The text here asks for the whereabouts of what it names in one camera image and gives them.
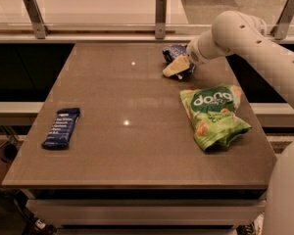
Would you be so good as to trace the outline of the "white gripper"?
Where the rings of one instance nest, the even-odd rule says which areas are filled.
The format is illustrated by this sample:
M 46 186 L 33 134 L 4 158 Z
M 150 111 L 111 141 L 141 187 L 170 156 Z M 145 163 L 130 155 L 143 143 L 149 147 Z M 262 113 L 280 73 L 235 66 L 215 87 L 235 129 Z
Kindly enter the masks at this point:
M 180 73 L 189 69 L 190 62 L 196 66 L 205 64 L 205 58 L 202 56 L 199 50 L 198 41 L 196 39 L 191 40 L 186 47 L 186 56 L 180 55 L 175 58 L 169 65 L 163 69 L 163 74 L 166 77 L 176 75 L 181 78 Z

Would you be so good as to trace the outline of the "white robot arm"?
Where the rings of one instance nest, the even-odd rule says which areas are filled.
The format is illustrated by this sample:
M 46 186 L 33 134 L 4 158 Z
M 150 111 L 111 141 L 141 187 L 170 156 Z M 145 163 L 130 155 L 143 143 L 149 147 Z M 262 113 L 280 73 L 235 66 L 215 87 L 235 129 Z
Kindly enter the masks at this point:
M 188 43 L 186 55 L 164 69 L 177 74 L 236 54 L 294 109 L 294 52 L 266 39 L 263 20 L 236 11 L 219 14 L 210 30 Z M 262 235 L 294 235 L 294 141 L 278 157 L 269 181 Z

